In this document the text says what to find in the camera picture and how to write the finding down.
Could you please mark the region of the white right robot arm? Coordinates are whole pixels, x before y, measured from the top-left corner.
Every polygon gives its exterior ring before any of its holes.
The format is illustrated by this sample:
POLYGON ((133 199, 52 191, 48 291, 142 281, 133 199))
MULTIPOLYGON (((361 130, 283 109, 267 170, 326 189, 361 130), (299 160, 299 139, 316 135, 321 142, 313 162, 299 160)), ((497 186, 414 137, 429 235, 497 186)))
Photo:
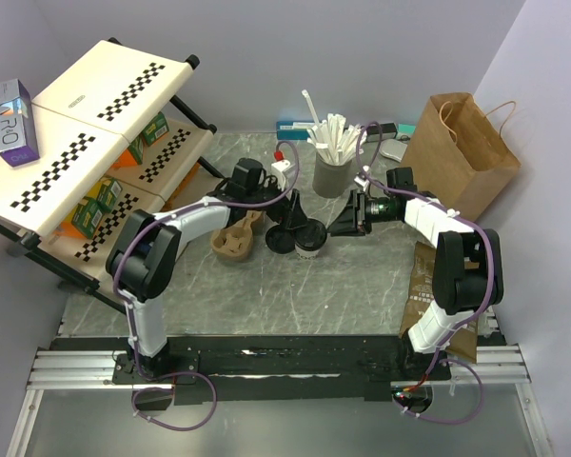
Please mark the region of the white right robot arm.
POLYGON ((432 194, 419 193, 411 168, 386 173, 383 197, 373 197, 368 171, 356 176, 342 212, 328 226, 333 237, 365 236, 377 223, 400 221, 435 249, 432 300, 423 316, 404 331, 397 355, 403 377, 418 379, 430 366, 428 354, 444 350, 459 328, 503 296, 501 245, 492 229, 481 229, 446 209, 432 194))

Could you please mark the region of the teal flat box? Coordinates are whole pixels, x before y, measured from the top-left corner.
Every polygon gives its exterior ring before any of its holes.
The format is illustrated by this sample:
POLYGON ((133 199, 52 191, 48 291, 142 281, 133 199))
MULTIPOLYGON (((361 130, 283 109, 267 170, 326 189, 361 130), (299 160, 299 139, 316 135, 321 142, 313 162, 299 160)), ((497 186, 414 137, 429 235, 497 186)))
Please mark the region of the teal flat box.
POLYGON ((314 126, 312 121, 277 121, 276 136, 279 141, 306 141, 314 126))

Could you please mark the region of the beige checkered shelf rack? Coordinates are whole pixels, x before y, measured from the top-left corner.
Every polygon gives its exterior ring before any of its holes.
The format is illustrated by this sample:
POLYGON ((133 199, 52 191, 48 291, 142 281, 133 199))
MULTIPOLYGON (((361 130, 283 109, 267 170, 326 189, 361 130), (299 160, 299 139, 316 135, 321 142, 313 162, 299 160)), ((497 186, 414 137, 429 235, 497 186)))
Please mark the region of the beige checkered shelf rack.
POLYGON ((105 262, 128 216, 163 207, 192 170, 216 128, 178 96, 198 67, 197 56, 171 60, 102 40, 32 99, 40 149, 18 168, 0 158, 0 234, 13 256, 25 256, 72 287, 116 308, 105 262), (182 114, 148 148, 141 165, 113 163, 167 105, 182 114), (90 239, 58 227, 100 179, 122 186, 115 207, 90 239))

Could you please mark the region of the green box upper shelf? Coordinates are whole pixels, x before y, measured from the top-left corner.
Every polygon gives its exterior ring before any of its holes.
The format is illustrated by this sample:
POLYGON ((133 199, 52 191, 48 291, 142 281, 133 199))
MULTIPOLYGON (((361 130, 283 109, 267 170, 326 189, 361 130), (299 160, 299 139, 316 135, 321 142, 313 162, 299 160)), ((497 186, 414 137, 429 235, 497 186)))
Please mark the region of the green box upper shelf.
POLYGON ((146 146, 151 147, 169 132, 169 126, 165 115, 159 111, 152 120, 144 127, 141 136, 146 146))

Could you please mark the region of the white paper coffee cup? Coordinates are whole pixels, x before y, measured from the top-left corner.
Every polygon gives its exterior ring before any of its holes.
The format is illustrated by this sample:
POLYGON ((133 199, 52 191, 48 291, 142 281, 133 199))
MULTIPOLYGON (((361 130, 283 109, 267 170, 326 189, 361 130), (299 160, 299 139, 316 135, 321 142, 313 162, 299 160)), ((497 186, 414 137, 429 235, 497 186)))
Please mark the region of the white paper coffee cup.
POLYGON ((303 259, 315 259, 324 244, 321 239, 296 239, 295 251, 303 259))

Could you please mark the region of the brown coffee bean pouch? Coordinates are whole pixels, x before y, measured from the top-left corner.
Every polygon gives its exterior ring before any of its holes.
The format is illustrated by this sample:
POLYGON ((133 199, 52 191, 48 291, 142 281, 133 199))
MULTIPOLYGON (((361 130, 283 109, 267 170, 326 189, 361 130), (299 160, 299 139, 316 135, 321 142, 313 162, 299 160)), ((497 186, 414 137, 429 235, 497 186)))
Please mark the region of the brown coffee bean pouch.
MULTIPOLYGON (((408 298, 404 306, 399 335, 412 327, 424 315, 433 300, 432 279, 435 264, 435 249, 417 242, 413 254, 414 262, 410 273, 408 298)), ((465 324, 449 340, 446 351, 475 363, 477 361, 478 321, 465 324)))

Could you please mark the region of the purple cardboard box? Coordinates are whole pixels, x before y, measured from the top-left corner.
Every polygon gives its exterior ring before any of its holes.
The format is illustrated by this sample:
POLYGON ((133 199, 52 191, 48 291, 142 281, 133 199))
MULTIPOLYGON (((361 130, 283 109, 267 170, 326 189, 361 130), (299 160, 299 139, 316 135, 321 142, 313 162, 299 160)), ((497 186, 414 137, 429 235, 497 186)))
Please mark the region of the purple cardboard box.
POLYGON ((40 158, 30 94, 18 79, 0 82, 0 157, 12 168, 40 158))

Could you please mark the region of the black plastic cup lid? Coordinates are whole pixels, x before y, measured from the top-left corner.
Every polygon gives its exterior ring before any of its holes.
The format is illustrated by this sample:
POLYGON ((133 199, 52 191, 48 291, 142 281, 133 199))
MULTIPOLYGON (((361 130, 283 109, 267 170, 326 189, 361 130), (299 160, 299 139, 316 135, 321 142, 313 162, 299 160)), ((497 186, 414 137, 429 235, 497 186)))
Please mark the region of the black plastic cup lid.
POLYGON ((274 253, 284 255, 295 250, 295 239, 291 231, 281 226, 271 227, 265 235, 267 247, 274 253))

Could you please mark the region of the brown paper bag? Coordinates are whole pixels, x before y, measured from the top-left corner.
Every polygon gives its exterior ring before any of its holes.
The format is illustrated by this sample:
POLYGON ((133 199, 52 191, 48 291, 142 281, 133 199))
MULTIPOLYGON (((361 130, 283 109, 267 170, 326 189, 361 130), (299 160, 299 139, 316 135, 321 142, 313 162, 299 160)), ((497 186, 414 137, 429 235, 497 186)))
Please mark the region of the brown paper bag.
POLYGON ((429 97, 401 165, 418 189, 476 221, 522 164, 468 92, 429 97))

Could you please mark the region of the green box shelf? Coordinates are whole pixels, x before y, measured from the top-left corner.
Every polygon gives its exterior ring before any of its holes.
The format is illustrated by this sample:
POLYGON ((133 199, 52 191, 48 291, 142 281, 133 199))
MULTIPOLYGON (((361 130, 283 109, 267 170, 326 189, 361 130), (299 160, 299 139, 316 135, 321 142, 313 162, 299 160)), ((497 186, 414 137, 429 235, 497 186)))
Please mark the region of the green box shelf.
POLYGON ((141 136, 146 146, 151 147, 169 132, 169 126, 165 115, 159 111, 152 120, 144 127, 141 136))
POLYGON ((102 218, 114 209, 122 189, 120 182, 109 176, 94 184, 69 218, 76 237, 90 239, 94 236, 102 218))

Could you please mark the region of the green box lower shelf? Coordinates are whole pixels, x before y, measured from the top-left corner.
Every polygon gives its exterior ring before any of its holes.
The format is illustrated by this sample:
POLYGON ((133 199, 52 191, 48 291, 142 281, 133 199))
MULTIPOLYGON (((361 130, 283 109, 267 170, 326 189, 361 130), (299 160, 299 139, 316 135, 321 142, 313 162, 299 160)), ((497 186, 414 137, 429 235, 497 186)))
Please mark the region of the green box lower shelf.
POLYGON ((94 184, 69 218, 76 237, 90 239, 94 236, 102 218, 114 209, 122 189, 120 182, 109 176, 94 184))

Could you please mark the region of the white wrapped straws bundle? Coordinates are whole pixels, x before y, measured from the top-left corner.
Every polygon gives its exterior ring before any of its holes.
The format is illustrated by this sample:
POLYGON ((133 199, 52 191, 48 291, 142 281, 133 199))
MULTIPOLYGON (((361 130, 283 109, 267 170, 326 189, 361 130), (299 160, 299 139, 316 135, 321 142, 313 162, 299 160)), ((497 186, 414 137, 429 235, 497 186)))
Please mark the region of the white wrapped straws bundle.
POLYGON ((357 145, 366 142, 367 134, 362 132, 360 125, 348 125, 341 114, 329 113, 320 120, 315 110, 310 94, 302 90, 312 121, 307 131, 307 142, 318 152, 320 158, 332 166, 345 165, 353 158, 357 145))

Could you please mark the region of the brown pulp cup carrier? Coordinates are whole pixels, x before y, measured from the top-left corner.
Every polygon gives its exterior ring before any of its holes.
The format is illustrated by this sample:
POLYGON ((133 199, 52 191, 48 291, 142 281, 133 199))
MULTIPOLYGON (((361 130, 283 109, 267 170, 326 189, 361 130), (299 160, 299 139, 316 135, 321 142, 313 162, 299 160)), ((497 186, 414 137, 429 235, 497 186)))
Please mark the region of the brown pulp cup carrier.
POLYGON ((265 213, 249 210, 246 216, 228 228, 214 230, 210 245, 218 258, 225 261, 243 262, 252 251, 254 239, 265 225, 265 213))

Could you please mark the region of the grey straw holder cup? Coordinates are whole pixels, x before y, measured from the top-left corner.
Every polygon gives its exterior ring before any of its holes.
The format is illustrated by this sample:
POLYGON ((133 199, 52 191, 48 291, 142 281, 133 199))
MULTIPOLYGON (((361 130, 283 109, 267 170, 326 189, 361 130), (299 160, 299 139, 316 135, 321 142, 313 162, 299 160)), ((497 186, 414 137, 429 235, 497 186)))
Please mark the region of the grey straw holder cup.
POLYGON ((351 160, 342 165, 328 164, 320 155, 316 156, 312 188, 317 195, 326 199, 340 197, 351 180, 351 160))

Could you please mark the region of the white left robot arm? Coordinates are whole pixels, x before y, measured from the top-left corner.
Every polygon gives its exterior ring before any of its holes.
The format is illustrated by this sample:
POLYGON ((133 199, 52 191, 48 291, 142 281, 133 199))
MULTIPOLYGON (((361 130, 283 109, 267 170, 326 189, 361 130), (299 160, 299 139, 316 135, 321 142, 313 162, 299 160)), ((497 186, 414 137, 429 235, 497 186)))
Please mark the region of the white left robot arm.
POLYGON ((278 223, 306 223, 294 185, 299 166, 277 160, 270 170, 254 159, 237 162, 232 174, 199 201, 158 213, 137 209, 126 220, 108 255, 106 271, 128 319, 128 344, 135 371, 150 383, 167 376, 167 334, 162 294, 186 245, 229 228, 250 210, 278 223))

